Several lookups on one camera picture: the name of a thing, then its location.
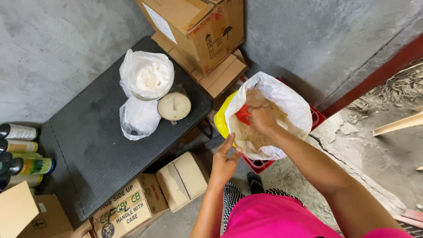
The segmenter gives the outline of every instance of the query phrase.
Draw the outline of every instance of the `umbrella symbol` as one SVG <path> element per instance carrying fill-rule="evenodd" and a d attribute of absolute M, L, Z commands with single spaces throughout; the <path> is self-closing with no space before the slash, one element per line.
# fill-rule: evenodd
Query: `umbrella symbol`
<path fill-rule="evenodd" d="M 232 30 L 231 26 L 228 26 L 224 31 L 223 31 L 223 36 L 228 35 L 227 40 L 229 40 L 229 32 Z"/>

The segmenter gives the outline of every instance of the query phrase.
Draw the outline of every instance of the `black table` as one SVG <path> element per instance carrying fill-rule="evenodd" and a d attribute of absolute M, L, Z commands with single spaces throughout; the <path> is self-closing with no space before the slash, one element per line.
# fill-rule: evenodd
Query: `black table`
<path fill-rule="evenodd" d="M 166 54 L 149 36 L 132 49 Z M 203 120 L 212 108 L 206 92 L 172 59 L 175 79 L 192 102 L 191 112 L 172 125 L 162 119 L 156 131 L 130 141 L 122 133 L 119 108 L 128 100 L 119 86 L 124 56 L 41 127 L 40 153 L 56 159 L 56 169 L 39 186 L 56 194 L 74 228 L 93 215 L 114 193 Z"/>

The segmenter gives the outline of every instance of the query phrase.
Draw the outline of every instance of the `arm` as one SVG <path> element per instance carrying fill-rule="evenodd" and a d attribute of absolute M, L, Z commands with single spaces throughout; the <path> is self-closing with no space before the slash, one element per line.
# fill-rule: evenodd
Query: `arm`
<path fill-rule="evenodd" d="M 197 221 L 192 228 L 190 238 L 220 237 L 220 225 L 223 211 L 223 189 L 235 173 L 241 149 L 233 151 L 231 158 L 228 152 L 235 140 L 235 134 L 228 135 L 225 142 L 219 146 L 213 156 L 213 167 L 209 185 L 204 194 L 203 203 L 198 213 Z"/>
<path fill-rule="evenodd" d="M 370 192 L 335 161 L 280 127 L 270 108 L 250 107 L 249 112 L 251 126 L 269 136 L 325 197 L 345 237 L 362 237 L 377 228 L 401 229 Z"/>

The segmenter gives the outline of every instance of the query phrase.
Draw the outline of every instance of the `flip-flop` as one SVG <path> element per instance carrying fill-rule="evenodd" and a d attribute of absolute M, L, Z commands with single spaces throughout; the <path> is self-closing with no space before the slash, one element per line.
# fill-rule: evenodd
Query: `flip-flop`
<path fill-rule="evenodd" d="M 258 174 L 249 172 L 247 174 L 248 185 L 250 187 L 251 194 L 261 194 L 264 192 L 263 183 Z"/>

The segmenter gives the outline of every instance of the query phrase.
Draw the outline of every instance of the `red scoop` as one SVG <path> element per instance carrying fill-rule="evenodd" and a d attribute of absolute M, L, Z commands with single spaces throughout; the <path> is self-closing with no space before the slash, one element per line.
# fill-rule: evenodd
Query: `red scoop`
<path fill-rule="evenodd" d="M 247 116 L 251 117 L 251 114 L 248 112 L 248 105 L 242 106 L 242 108 L 235 113 L 235 116 L 238 118 L 239 121 L 250 125 L 250 122 L 247 119 Z"/>

